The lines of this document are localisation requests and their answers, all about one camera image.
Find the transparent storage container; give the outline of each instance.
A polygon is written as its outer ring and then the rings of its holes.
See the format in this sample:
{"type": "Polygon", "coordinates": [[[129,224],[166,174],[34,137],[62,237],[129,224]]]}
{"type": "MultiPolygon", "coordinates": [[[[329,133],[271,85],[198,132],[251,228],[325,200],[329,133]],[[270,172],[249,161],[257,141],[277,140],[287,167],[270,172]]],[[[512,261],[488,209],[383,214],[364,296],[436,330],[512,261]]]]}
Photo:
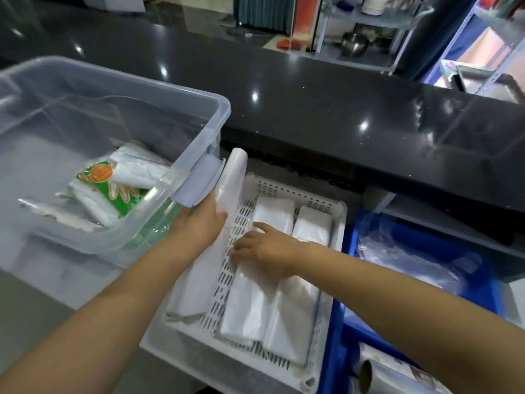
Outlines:
{"type": "Polygon", "coordinates": [[[149,80],[61,57],[0,72],[0,217],[77,251],[127,266],[154,244],[180,209],[170,199],[206,153],[218,158],[231,108],[220,95],[149,80]],[[31,198],[90,219],[57,196],[90,161],[138,140],[173,164],[111,228],[86,232],[31,213],[31,198]]]}

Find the person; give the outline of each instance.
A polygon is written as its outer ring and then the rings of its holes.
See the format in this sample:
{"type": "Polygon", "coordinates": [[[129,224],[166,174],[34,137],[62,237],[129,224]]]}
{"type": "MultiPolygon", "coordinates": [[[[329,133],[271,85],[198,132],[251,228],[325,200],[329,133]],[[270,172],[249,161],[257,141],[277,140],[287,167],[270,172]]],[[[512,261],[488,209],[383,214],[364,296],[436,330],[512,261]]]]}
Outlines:
{"type": "MultiPolygon", "coordinates": [[[[181,273],[218,237],[215,195],[183,209],[167,238],[0,377],[0,393],[106,393],[181,273]]],[[[254,223],[234,263],[297,275],[351,308],[454,394],[525,392],[525,331],[439,288],[254,223]]]]}

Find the hand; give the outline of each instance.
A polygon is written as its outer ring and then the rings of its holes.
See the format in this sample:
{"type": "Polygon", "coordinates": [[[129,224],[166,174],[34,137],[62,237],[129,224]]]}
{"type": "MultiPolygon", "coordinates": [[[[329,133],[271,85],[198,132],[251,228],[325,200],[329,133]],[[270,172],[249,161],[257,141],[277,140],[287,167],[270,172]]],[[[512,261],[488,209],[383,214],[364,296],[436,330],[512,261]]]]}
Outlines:
{"type": "Polygon", "coordinates": [[[197,258],[217,239],[227,218],[227,212],[216,211],[213,190],[197,206],[181,209],[174,218],[166,239],[163,240],[163,246],[169,247],[176,243],[175,251],[180,250],[181,245],[185,248],[190,246],[189,250],[193,251],[197,258]]]}
{"type": "Polygon", "coordinates": [[[253,226],[263,232],[250,231],[239,238],[235,242],[230,260],[234,263],[255,262],[276,281],[295,275],[296,262],[301,260],[306,243],[265,223],[256,222],[253,226]]]}

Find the perforated basket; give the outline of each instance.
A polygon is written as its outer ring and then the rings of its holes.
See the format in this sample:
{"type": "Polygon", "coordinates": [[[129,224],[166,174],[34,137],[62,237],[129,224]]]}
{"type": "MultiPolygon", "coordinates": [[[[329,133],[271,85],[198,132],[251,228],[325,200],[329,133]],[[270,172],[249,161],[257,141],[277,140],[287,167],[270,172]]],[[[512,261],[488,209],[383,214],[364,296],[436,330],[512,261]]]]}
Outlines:
{"type": "Polygon", "coordinates": [[[228,248],[223,260],[223,269],[214,291],[213,304],[210,310],[206,315],[201,315],[198,319],[177,322],[166,320],[166,324],[253,369],[291,386],[295,390],[315,393],[319,385],[321,366],[325,354],[326,336],[330,324],[333,300],[331,296],[321,292],[308,360],[304,366],[298,366],[263,350],[259,341],[248,348],[225,340],[218,333],[220,321],[226,307],[229,288],[235,274],[235,270],[229,263],[229,255],[235,240],[242,236],[246,229],[249,229],[247,225],[258,196],[294,200],[296,216],[301,206],[316,208],[331,214],[333,222],[330,247],[338,251],[341,250],[346,221],[346,205],[343,202],[322,198],[288,185],[255,176],[253,173],[248,173],[244,178],[243,200],[240,202],[235,224],[230,231],[228,248]]]}

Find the granite countertop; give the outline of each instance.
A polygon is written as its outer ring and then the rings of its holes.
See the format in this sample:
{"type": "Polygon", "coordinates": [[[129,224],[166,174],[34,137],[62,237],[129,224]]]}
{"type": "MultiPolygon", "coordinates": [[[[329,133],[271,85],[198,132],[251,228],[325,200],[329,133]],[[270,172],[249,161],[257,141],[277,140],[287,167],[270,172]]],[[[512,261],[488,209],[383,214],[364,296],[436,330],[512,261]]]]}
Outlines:
{"type": "Polygon", "coordinates": [[[57,54],[219,93],[232,105],[225,140],[342,177],[394,180],[400,191],[419,185],[525,211],[521,105],[144,18],[39,0],[24,8],[13,19],[0,6],[4,58],[57,54]]]}

